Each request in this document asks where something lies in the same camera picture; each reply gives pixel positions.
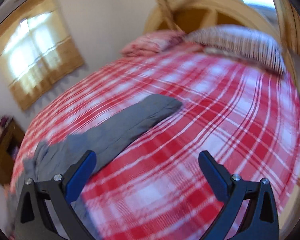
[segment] plaid blanket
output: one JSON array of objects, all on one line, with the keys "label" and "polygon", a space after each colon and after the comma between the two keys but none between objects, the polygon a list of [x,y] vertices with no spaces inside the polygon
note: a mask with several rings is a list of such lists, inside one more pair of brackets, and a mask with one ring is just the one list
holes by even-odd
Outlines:
[{"label": "plaid blanket", "polygon": [[84,132],[153,93],[175,97],[181,111],[132,143],[82,192],[104,239],[198,239],[222,207],[200,171],[202,150],[245,180],[267,177],[283,210],[300,165],[300,100],[290,76],[178,50],[119,59],[48,105],[26,133],[12,190],[22,159],[40,141]]}]

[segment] gray towel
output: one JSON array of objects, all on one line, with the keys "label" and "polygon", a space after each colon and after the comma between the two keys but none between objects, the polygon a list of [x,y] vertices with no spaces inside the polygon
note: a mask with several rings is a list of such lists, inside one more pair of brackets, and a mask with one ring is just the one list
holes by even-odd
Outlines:
[{"label": "gray towel", "polygon": [[[172,115],[181,106],[182,103],[174,98],[153,94],[85,133],[69,135],[65,141],[51,146],[45,142],[39,143],[34,158],[24,160],[25,170],[16,183],[16,194],[10,194],[8,197],[11,223],[7,232],[10,233],[13,229],[18,200],[25,179],[46,181],[52,179],[55,174],[64,174],[70,165],[77,163],[87,150],[92,150],[97,155],[97,165],[91,174],[93,175],[116,158],[143,133]],[[62,237],[68,238],[52,204],[47,202],[47,206],[58,233]],[[92,236],[100,239],[80,197],[72,203],[72,207]]]}]

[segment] bed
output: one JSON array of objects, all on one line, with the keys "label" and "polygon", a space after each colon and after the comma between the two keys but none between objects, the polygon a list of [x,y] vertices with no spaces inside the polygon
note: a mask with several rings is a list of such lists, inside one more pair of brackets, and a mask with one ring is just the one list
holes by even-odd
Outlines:
[{"label": "bed", "polygon": [[[175,21],[187,33],[228,23],[280,41],[276,30],[240,0],[197,0],[176,10]],[[155,8],[144,32],[167,28]],[[134,141],[83,189],[81,196],[100,236],[199,239],[222,208],[200,171],[202,150],[245,180],[267,177],[284,230],[300,183],[300,100],[289,56],[284,56],[288,72],[279,78],[247,61],[207,55],[194,46],[120,58],[60,95],[31,122],[11,190],[23,171],[22,160],[33,156],[40,141],[53,144],[85,132],[159,93],[180,100],[182,109]],[[238,229],[246,206],[228,237]]]}]

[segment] screw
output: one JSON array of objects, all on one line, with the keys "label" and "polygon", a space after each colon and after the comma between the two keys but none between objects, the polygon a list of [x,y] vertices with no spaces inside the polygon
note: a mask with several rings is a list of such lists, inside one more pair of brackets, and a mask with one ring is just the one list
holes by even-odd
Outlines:
[{"label": "screw", "polygon": [[269,184],[270,182],[269,182],[269,179],[264,178],[264,179],[262,179],[262,183],[265,184],[265,185],[267,185],[267,184]]},{"label": "screw", "polygon": [[62,175],[61,174],[54,175],[54,177],[53,177],[54,181],[59,181],[61,179],[62,179]]},{"label": "screw", "polygon": [[232,179],[235,180],[235,181],[239,181],[241,179],[241,177],[240,177],[239,174],[233,174]]},{"label": "screw", "polygon": [[25,180],[25,184],[26,184],[26,185],[30,185],[31,183],[32,183],[32,179],[29,178],[29,179],[26,179],[26,180]]}]

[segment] wooden cabinet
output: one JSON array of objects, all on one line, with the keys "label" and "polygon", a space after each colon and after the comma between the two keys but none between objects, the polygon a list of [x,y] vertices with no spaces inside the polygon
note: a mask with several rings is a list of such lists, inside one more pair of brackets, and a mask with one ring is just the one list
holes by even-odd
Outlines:
[{"label": "wooden cabinet", "polygon": [[10,184],[14,161],[12,151],[20,148],[25,136],[24,131],[12,120],[0,138],[0,184]]}]

